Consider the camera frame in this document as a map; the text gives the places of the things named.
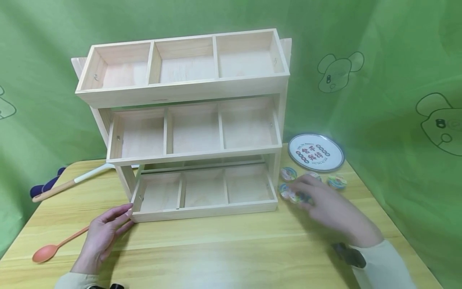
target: sleeve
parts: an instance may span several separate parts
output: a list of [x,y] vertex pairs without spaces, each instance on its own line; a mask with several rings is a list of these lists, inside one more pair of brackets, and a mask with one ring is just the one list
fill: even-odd
[[67,273],[59,278],[55,289],[87,289],[97,284],[98,275]]
[[363,269],[352,266],[361,289],[415,289],[403,259],[387,240],[370,248],[358,248],[366,260]]

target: green backdrop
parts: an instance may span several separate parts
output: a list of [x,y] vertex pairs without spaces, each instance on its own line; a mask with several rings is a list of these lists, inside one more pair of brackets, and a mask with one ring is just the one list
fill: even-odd
[[293,38],[285,141],[331,135],[442,285],[459,288],[460,15],[459,0],[2,0],[0,256],[35,209],[31,186],[105,155],[71,57],[276,27]]

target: purple plush toy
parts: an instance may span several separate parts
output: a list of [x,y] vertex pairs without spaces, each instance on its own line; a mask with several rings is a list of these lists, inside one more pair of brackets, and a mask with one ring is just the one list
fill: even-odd
[[30,197],[33,198],[35,196],[40,195],[41,193],[51,190],[51,188],[53,188],[53,185],[56,183],[59,176],[62,174],[62,172],[65,169],[66,169],[65,167],[60,168],[58,170],[58,175],[52,178],[51,181],[47,182],[46,184],[39,184],[39,185],[33,186],[32,189],[30,190]]

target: person's hand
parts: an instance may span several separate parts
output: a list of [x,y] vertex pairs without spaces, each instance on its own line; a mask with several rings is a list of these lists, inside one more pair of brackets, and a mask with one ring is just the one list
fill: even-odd
[[343,233],[351,245],[368,248],[384,240],[379,228],[369,218],[318,179],[303,175],[288,186],[292,191],[310,196],[313,204],[300,203],[300,206],[308,211],[313,220]]
[[129,220],[133,204],[109,209],[90,223],[84,246],[71,269],[73,273],[96,275],[103,261],[110,255],[119,236],[133,226]]

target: orange spoon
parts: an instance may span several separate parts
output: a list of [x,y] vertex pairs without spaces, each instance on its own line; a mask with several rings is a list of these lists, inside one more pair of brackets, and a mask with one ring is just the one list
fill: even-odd
[[88,227],[81,229],[74,235],[62,241],[59,245],[46,245],[45,247],[38,249],[38,251],[35,252],[34,256],[32,256],[32,261],[34,261],[35,263],[42,263],[42,262],[50,260],[56,254],[58,249],[61,248],[61,246],[79,237],[81,234],[85,233],[86,231],[88,231]]

